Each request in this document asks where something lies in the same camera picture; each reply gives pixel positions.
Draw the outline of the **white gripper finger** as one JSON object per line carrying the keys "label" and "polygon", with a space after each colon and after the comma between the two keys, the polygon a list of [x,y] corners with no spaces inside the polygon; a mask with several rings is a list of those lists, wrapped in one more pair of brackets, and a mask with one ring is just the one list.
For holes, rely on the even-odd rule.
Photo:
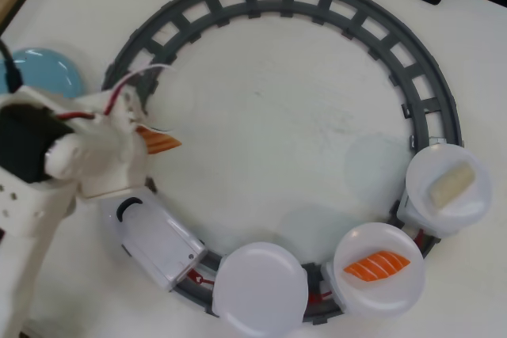
{"label": "white gripper finger", "polygon": [[147,121],[147,116],[135,90],[121,90],[110,113],[106,115],[105,111],[111,98],[112,90],[80,97],[78,110],[93,114],[95,124],[114,125],[119,128],[135,128]]}
{"label": "white gripper finger", "polygon": [[82,199],[114,196],[144,186],[147,146],[131,120],[65,120],[71,132],[45,154],[45,173],[78,184]]}

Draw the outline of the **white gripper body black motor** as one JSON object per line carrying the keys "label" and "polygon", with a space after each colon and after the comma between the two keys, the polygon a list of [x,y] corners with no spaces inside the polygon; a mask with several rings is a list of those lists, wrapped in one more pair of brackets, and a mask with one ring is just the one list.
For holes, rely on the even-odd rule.
{"label": "white gripper body black motor", "polygon": [[1,97],[1,185],[75,186],[95,112],[29,86]]}

